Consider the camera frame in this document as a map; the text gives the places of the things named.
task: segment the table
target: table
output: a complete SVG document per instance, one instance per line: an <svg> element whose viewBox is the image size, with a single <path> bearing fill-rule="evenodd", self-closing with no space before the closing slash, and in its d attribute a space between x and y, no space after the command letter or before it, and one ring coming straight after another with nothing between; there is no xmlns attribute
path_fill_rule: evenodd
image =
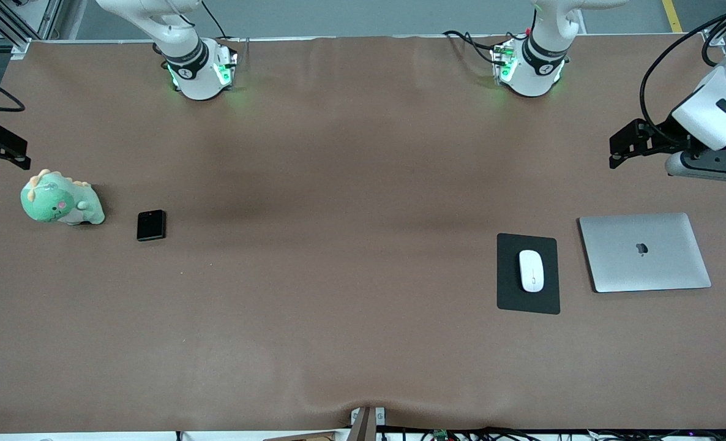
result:
<svg viewBox="0 0 726 441"><path fill-rule="evenodd" d="M579 37L542 98L446 39L235 44L237 88L170 89L150 45L35 43L0 115L0 432L389 424L726 428L726 183L607 138L675 36ZM662 120L699 41L649 87ZM41 168L95 184L100 227L29 220ZM164 209L168 238L135 241ZM684 211L713 287L593 293L576 218ZM554 237L559 315L498 310L496 235Z"/></svg>

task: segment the black smartphone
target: black smartphone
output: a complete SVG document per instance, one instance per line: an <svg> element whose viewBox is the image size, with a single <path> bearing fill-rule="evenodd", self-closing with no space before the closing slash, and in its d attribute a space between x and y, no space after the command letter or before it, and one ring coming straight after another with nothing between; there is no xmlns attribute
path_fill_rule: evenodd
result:
<svg viewBox="0 0 726 441"><path fill-rule="evenodd" d="M165 237L167 213L163 209L144 211L137 215L137 240L157 240Z"/></svg>

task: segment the silver laptop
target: silver laptop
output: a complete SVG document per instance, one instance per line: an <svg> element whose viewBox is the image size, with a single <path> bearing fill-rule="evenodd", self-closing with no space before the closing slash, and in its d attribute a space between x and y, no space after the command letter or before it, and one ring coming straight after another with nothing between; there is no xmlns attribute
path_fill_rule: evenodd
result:
<svg viewBox="0 0 726 441"><path fill-rule="evenodd" d="M711 286L686 213L581 217L579 221L598 293Z"/></svg>

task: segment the mouse pad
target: mouse pad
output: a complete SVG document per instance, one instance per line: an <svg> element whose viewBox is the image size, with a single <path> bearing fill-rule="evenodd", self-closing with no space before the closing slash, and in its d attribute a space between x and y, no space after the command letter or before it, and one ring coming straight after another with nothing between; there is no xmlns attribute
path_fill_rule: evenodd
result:
<svg viewBox="0 0 726 441"><path fill-rule="evenodd" d="M518 254L533 249L542 257L545 282L539 293L520 284ZM500 233L496 237L496 306L510 311L559 313L559 262L556 239Z"/></svg>

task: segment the white computer mouse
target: white computer mouse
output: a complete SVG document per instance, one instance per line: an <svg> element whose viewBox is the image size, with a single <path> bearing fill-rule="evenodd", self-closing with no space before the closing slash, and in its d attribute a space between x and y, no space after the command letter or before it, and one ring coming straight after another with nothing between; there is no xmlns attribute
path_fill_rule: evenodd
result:
<svg viewBox="0 0 726 441"><path fill-rule="evenodd" d="M542 270L542 257L537 251L524 249L518 253L518 267L520 268L520 285L528 293L539 293L545 283L545 274Z"/></svg>

